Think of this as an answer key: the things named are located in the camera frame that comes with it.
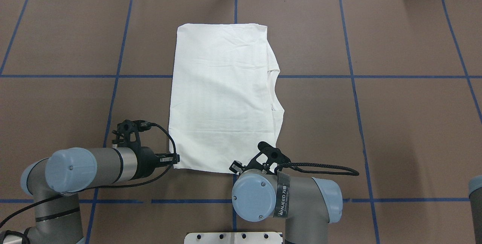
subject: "wire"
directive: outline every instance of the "wire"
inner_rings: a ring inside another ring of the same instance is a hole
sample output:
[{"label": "wire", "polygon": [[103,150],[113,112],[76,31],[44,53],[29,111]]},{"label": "wire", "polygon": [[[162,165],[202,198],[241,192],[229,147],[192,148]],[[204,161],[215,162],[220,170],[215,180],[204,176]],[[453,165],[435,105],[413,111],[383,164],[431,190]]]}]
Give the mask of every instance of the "wire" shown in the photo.
[{"label": "wire", "polygon": [[46,203],[47,201],[53,201],[55,199],[59,199],[59,198],[62,198],[62,196],[59,194],[59,195],[56,195],[56,196],[53,196],[53,197],[50,197],[48,199],[44,199],[44,200],[41,200],[41,201],[38,201],[36,203],[33,203],[33,204],[30,204],[29,206],[26,206],[18,211],[15,211],[13,213],[11,213],[8,217],[6,217],[4,220],[2,220],[2,222],[0,223],[0,228],[2,228],[3,225],[5,225],[5,223],[7,223],[7,221],[9,221],[11,218],[15,217],[16,215],[26,211],[26,210],[29,210],[30,208],[33,208],[35,206],[38,206],[42,203]]},{"label": "wire", "polygon": [[2,241],[2,243],[5,240],[5,237],[7,237],[7,235],[14,235],[16,237],[20,237],[22,239],[22,244],[30,244],[30,239],[24,233],[10,230],[5,231],[5,234],[3,234],[3,239],[0,238],[0,241]]},{"label": "wire", "polygon": [[[307,171],[300,169],[299,167],[317,167],[317,168],[327,168],[327,169],[334,169],[334,170],[343,170],[346,172],[332,172],[332,171]],[[352,168],[339,166],[339,165],[328,165],[328,164],[320,164],[320,163],[306,163],[306,162],[289,162],[284,163],[281,165],[276,166],[274,169],[274,173],[277,174],[278,170],[282,168],[290,168],[298,172],[303,172],[305,174],[326,174],[326,175],[351,175],[351,176],[359,176],[360,173],[357,170]]]},{"label": "wire", "polygon": [[169,138],[169,140],[172,143],[172,151],[174,152],[173,153],[174,157],[172,157],[172,162],[169,164],[169,166],[160,175],[158,175],[158,176],[156,176],[156,177],[154,177],[154,178],[152,178],[148,181],[145,181],[145,182],[141,182],[141,183],[137,183],[137,184],[130,184],[130,185],[120,185],[120,186],[98,186],[98,187],[93,187],[93,188],[89,188],[89,189],[120,189],[120,188],[134,188],[134,187],[143,186],[143,185],[146,185],[146,184],[150,184],[150,183],[158,180],[159,178],[163,177],[174,166],[174,163],[176,162],[176,159],[177,159],[176,144],[174,143],[174,139],[172,139],[169,132],[167,132],[162,126],[156,124],[155,122],[152,122],[151,126],[155,126],[158,129],[160,129],[162,132],[164,132],[164,134],[166,134],[167,138]]}]

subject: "grid line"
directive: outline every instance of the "grid line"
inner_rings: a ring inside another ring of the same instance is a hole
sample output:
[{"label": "grid line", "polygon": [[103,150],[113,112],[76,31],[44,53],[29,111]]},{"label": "grid line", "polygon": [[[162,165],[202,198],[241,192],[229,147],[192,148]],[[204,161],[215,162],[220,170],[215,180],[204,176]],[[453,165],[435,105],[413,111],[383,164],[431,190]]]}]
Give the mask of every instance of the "grid line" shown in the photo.
[{"label": "grid line", "polygon": [[339,0],[340,2],[340,12],[341,12],[341,22],[343,26],[343,34],[345,35],[345,45],[346,45],[346,56],[348,58],[348,66],[350,68],[350,76],[351,76],[351,87],[353,89],[353,98],[355,101],[355,110],[357,112],[357,120],[358,120],[358,130],[360,131],[361,137],[361,145],[363,148],[363,158],[365,159],[365,174],[368,186],[368,196],[370,197],[370,207],[372,209],[372,221],[373,221],[373,228],[375,231],[375,240],[377,244],[380,244],[380,236],[378,233],[378,223],[377,223],[377,214],[375,212],[375,204],[373,203],[373,191],[372,191],[372,181],[370,179],[370,168],[368,167],[368,157],[366,154],[366,146],[365,146],[365,136],[363,135],[363,126],[362,126],[362,118],[360,115],[360,106],[358,105],[358,95],[355,85],[355,76],[353,73],[353,65],[351,63],[351,53],[350,53],[350,46],[348,43],[348,33],[346,31],[346,23],[345,23],[345,14],[343,11],[343,0]]},{"label": "grid line", "polygon": [[[426,202],[469,202],[468,197],[432,197],[432,198],[345,198],[343,203],[426,203]],[[94,200],[82,199],[80,203],[93,203]],[[0,203],[34,203],[33,199],[0,199]],[[143,201],[136,199],[119,200],[119,199],[107,199],[107,200],[95,200],[95,203],[103,204],[125,204],[134,203],[141,204]],[[189,204],[189,203],[232,203],[231,199],[151,199],[150,203],[154,204]]]},{"label": "grid line", "polygon": [[[234,0],[234,24],[237,24],[238,23],[238,0]],[[233,175],[233,185],[232,185],[232,188],[234,187],[234,183],[236,182],[238,178],[236,177],[236,175]],[[233,232],[237,232],[238,231],[238,214],[236,213],[236,210],[234,210],[234,206],[233,206],[233,210],[232,210],[232,215],[233,215],[233,220],[232,220],[232,225],[233,225]]]},{"label": "grid line", "polygon": [[[2,78],[33,79],[84,79],[84,78],[120,78],[120,79],[171,79],[172,75],[0,75]],[[279,79],[351,79],[351,75],[279,75]],[[413,75],[353,75],[355,79],[482,79],[482,76],[413,76]]]},{"label": "grid line", "polygon": [[[116,98],[116,92],[117,92],[117,85],[119,84],[119,74],[121,72],[121,67],[122,67],[122,57],[124,56],[124,47],[125,47],[125,41],[127,38],[127,31],[129,29],[129,20],[131,17],[131,10],[132,10],[132,3],[134,0],[129,1],[129,9],[127,9],[127,18],[125,21],[125,28],[124,28],[124,36],[122,37],[122,45],[120,47],[120,53],[119,53],[119,63],[117,64],[117,72],[116,72],[116,80],[114,82],[114,89],[112,90],[112,98],[110,100],[110,107],[109,107],[109,114],[107,117],[107,124],[105,125],[105,135],[104,135],[104,143],[103,147],[105,148],[107,146],[107,137],[109,135],[109,130],[110,130],[110,121],[112,119],[112,110],[114,108],[114,101]],[[90,241],[90,236],[92,233],[92,225],[93,225],[93,217],[95,214],[95,207],[98,203],[98,194],[99,194],[99,189],[95,189],[94,195],[93,195],[93,202],[92,202],[92,208],[91,208],[91,216],[89,219],[89,226],[87,228],[87,235],[85,238],[85,244],[89,244]]]},{"label": "grid line", "polygon": [[455,33],[453,31],[453,28],[452,28],[452,25],[451,25],[451,22],[450,22],[449,13],[447,11],[447,6],[445,5],[445,0],[441,0],[441,1],[442,1],[442,6],[444,7],[444,13],[445,13],[445,17],[447,19],[447,24],[448,24],[449,29],[450,29],[450,33],[451,33],[451,36],[452,36],[452,39],[453,39],[453,43],[454,43],[454,45],[457,49],[457,54],[458,54],[458,57],[460,59],[460,64],[462,65],[462,69],[464,70],[465,78],[467,79],[467,84],[468,84],[468,87],[470,89],[470,93],[472,94],[472,99],[474,100],[475,109],[477,110],[477,113],[479,114],[479,120],[480,120],[480,123],[482,124],[482,112],[480,111],[479,103],[477,102],[477,97],[475,96],[474,89],[472,88],[472,83],[470,82],[470,77],[468,76],[468,71],[467,71],[467,67],[465,66],[465,62],[464,62],[464,58],[462,56],[462,52],[460,52],[460,48],[458,46],[457,38],[455,36]]},{"label": "grid line", "polygon": [[14,43],[15,35],[17,35],[17,30],[18,30],[18,27],[20,26],[20,22],[22,21],[22,17],[24,16],[24,12],[28,2],[29,0],[25,0],[22,10],[20,11],[20,15],[18,16],[17,24],[15,24],[14,32],[12,33],[12,37],[10,38],[10,42],[8,43],[7,51],[5,52],[5,57],[3,57],[2,66],[0,67],[0,75],[3,73],[5,64],[7,64],[7,59],[10,53],[10,49],[12,48],[12,45]]}]

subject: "white t-shirt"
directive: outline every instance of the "white t-shirt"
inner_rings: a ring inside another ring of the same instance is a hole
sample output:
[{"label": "white t-shirt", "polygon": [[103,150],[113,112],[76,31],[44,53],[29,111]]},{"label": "white t-shirt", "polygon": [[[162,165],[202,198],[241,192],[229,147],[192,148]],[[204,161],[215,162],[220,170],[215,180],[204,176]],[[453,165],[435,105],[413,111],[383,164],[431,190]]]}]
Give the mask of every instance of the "white t-shirt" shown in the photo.
[{"label": "white t-shirt", "polygon": [[180,155],[174,167],[232,173],[231,163],[246,165],[260,141],[275,146],[284,114],[278,74],[267,26],[180,26],[169,117]]}]

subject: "white metal plate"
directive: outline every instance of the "white metal plate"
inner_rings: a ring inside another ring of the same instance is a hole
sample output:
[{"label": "white metal plate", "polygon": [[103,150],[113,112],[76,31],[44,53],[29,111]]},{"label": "white metal plate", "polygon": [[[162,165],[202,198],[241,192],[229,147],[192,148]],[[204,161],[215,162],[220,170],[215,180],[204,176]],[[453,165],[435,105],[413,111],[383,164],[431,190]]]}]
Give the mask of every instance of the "white metal plate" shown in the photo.
[{"label": "white metal plate", "polygon": [[277,232],[219,232],[189,233],[184,244],[282,244],[281,233]]}]

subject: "brown table surface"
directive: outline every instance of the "brown table surface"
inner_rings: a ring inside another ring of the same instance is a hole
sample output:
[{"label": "brown table surface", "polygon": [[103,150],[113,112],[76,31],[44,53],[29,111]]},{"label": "brown table surface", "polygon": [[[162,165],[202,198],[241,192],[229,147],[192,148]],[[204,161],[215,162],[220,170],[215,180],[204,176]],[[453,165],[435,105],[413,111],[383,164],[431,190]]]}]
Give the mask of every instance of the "brown table surface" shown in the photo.
[{"label": "brown table surface", "polygon": [[[0,0],[0,217],[31,203],[19,179],[36,160],[109,146],[106,134],[124,119],[167,127],[178,26],[258,23],[281,68],[277,146],[295,162],[360,171],[321,175],[345,198],[330,242],[474,243],[467,183],[482,174],[474,1]],[[160,132],[142,139],[166,150]],[[174,170],[139,188],[83,192],[87,242],[281,232],[283,220],[236,217],[233,180]],[[33,225],[30,210],[2,229]]]}]

